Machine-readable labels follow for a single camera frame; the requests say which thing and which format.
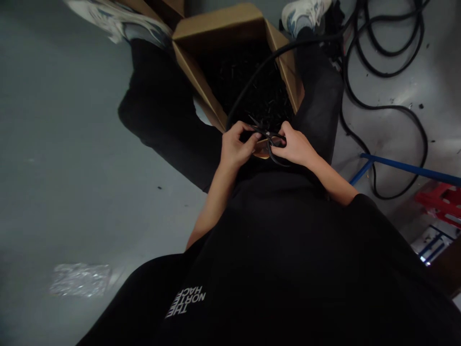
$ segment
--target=shoe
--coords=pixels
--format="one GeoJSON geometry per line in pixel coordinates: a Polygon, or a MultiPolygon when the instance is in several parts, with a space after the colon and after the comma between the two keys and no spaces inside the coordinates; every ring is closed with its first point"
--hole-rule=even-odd
{"type": "Polygon", "coordinates": [[[320,25],[322,16],[328,11],[332,0],[298,0],[287,4],[282,11],[283,28],[293,36],[299,32],[297,22],[299,17],[305,16],[312,24],[311,29],[320,25]]]}
{"type": "Polygon", "coordinates": [[[172,35],[171,29],[164,23],[130,12],[109,0],[64,0],[64,2],[76,14],[110,33],[109,39],[114,43],[119,43],[124,38],[128,39],[125,34],[126,24],[136,24],[147,29],[159,47],[164,47],[165,42],[172,35]]]}

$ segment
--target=finger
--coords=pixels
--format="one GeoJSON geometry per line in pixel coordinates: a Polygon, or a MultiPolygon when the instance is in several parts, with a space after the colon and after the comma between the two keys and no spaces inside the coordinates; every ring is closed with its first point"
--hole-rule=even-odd
{"type": "Polygon", "coordinates": [[[243,145],[250,152],[255,148],[256,143],[261,139],[261,134],[256,132],[251,135],[251,137],[243,145]]]}
{"type": "Polygon", "coordinates": [[[293,128],[291,127],[291,124],[289,122],[284,121],[282,123],[282,127],[280,128],[280,131],[283,132],[283,134],[282,133],[280,133],[280,134],[282,136],[285,136],[287,133],[293,131],[293,128]]]}
{"type": "Polygon", "coordinates": [[[279,148],[279,147],[270,147],[272,150],[272,154],[277,155],[281,158],[285,158],[285,148],[279,148]]]}
{"type": "Polygon", "coordinates": [[[238,121],[230,128],[229,132],[233,135],[240,135],[243,131],[254,131],[248,124],[245,124],[243,121],[238,121]]]}

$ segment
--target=hand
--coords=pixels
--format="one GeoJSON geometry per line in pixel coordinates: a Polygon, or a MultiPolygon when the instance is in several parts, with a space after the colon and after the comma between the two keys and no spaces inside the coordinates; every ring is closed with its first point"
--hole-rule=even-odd
{"type": "Polygon", "coordinates": [[[240,134],[254,131],[244,122],[238,121],[228,132],[222,135],[221,165],[227,169],[239,170],[248,161],[256,143],[261,138],[260,133],[253,133],[246,143],[240,141],[240,134]]]}
{"type": "Polygon", "coordinates": [[[272,147],[273,154],[310,170],[321,161],[321,157],[307,138],[301,132],[294,130],[289,122],[283,122],[279,134],[286,137],[287,145],[285,148],[272,147]]]}

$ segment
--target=red object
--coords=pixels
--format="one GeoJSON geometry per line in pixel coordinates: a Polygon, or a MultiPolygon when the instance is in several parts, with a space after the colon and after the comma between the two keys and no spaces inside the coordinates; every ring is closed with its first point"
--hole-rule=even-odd
{"type": "Polygon", "coordinates": [[[426,214],[461,227],[461,189],[449,184],[441,183],[429,193],[418,192],[414,198],[426,209],[426,214]]]}

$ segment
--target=blue bar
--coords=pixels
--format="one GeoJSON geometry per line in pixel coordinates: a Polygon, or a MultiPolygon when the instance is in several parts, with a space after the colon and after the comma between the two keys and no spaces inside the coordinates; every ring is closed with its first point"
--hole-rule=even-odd
{"type": "Polygon", "coordinates": [[[442,251],[442,249],[443,249],[444,247],[445,247],[445,244],[442,244],[442,245],[440,245],[438,248],[436,248],[436,249],[434,250],[434,252],[431,253],[431,255],[430,255],[428,258],[426,258],[426,260],[424,261],[424,263],[428,263],[428,262],[432,261],[432,259],[436,256],[436,254],[438,254],[440,251],[442,251]]]}
{"type": "Polygon", "coordinates": [[[440,240],[440,238],[442,237],[442,234],[439,233],[437,234],[434,239],[432,239],[430,241],[429,244],[426,245],[426,247],[418,254],[419,257],[423,256],[431,247],[433,247],[435,245],[436,242],[438,242],[440,240]]]}
{"type": "Polygon", "coordinates": [[[352,178],[351,181],[349,181],[349,184],[354,186],[360,180],[360,178],[366,173],[366,171],[370,169],[372,165],[373,165],[373,160],[368,160],[365,166],[363,166],[362,169],[359,170],[359,172],[355,175],[355,177],[352,178]]]}
{"type": "Polygon", "coordinates": [[[434,180],[440,181],[442,183],[447,183],[447,184],[450,184],[450,185],[453,185],[453,186],[461,186],[461,178],[455,177],[453,175],[448,175],[448,174],[444,174],[444,173],[440,173],[440,172],[436,172],[436,171],[431,171],[431,170],[428,170],[426,168],[411,166],[411,165],[408,165],[406,163],[401,163],[401,162],[394,161],[394,160],[384,159],[384,158],[381,158],[381,157],[378,157],[378,156],[369,155],[369,154],[365,154],[365,153],[361,154],[360,157],[365,158],[365,159],[369,159],[369,160],[373,160],[375,162],[383,163],[383,164],[385,164],[387,166],[395,167],[395,168],[401,169],[403,171],[414,173],[414,174],[417,174],[417,175],[420,175],[420,176],[423,176],[423,177],[426,177],[426,178],[434,179],[434,180]]]}
{"type": "Polygon", "coordinates": [[[429,225],[429,227],[435,229],[437,232],[439,232],[440,234],[442,234],[443,236],[447,237],[448,239],[452,240],[452,241],[455,241],[454,238],[450,237],[448,234],[446,234],[445,232],[442,232],[441,230],[439,230],[438,228],[434,227],[433,225],[429,225]]]}

